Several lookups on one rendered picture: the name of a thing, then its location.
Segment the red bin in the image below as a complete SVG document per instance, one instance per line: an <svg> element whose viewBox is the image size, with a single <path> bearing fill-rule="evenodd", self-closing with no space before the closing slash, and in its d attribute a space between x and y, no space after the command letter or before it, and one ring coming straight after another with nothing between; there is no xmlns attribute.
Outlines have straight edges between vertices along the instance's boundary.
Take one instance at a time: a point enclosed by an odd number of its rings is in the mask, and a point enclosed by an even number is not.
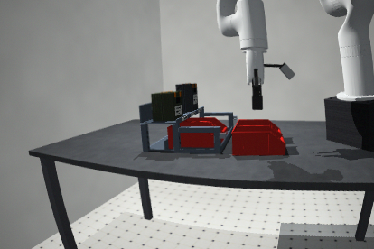
<svg viewBox="0 0 374 249"><path fill-rule="evenodd" d="M222 122L220 122L218 119L216 119L215 117L188 118L188 119L182 121L182 123L192 123L192 122L209 122L213 126L221 126L221 131L223 133L228 134L228 127L226 125L224 125Z"/></svg>
<svg viewBox="0 0 374 249"><path fill-rule="evenodd" d="M213 126L209 122L180 123L180 126ZM167 127L169 149L173 149L173 129ZM214 148L214 133L180 133L181 147Z"/></svg>
<svg viewBox="0 0 374 249"><path fill-rule="evenodd" d="M238 121L239 124L237 123L237 125L270 125L273 129L275 129L276 131L278 130L281 134L280 128L278 128L268 119L239 119Z"/></svg>
<svg viewBox="0 0 374 249"><path fill-rule="evenodd" d="M270 125L235 125L232 155L285 155L285 141Z"/></svg>

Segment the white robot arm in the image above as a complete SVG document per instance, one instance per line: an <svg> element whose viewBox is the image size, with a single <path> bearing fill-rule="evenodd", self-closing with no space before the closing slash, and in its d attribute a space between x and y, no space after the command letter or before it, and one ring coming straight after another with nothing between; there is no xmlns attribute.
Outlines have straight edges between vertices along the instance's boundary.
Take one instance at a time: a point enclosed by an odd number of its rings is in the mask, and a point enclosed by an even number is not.
<svg viewBox="0 0 374 249"><path fill-rule="evenodd" d="M347 15L338 33L346 94L338 93L337 98L345 101L374 100L374 71L369 39L374 0L320 0L320 3L331 16ZM217 17L220 32L224 36L239 36L240 49L268 49L262 0L218 0Z"/></svg>

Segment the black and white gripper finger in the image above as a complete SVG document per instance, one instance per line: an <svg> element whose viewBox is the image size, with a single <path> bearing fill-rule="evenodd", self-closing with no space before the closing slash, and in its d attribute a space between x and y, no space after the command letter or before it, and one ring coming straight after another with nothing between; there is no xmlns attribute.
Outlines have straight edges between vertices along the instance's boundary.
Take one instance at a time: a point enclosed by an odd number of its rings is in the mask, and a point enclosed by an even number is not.
<svg viewBox="0 0 374 249"><path fill-rule="evenodd" d="M258 69L254 69L254 79L255 85L252 79L252 109L253 110L263 110L263 96L262 96L262 87L261 84L258 85ZM254 88L254 90L253 90ZM254 94L255 92L255 94Z"/></svg>

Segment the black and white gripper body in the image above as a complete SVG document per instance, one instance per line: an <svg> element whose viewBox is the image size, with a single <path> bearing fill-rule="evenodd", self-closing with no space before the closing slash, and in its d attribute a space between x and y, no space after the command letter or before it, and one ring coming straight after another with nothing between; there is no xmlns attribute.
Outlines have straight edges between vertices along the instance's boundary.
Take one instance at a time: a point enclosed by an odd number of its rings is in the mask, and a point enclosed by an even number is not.
<svg viewBox="0 0 374 249"><path fill-rule="evenodd" d="M267 52L267 50L255 49L255 50L243 50L242 52L246 53L248 85L250 85L252 79L255 84L254 69L258 69L258 77L260 79L263 79L263 84L264 84L264 56L263 55L264 53ZM259 84L260 84L260 79L259 79Z"/></svg>

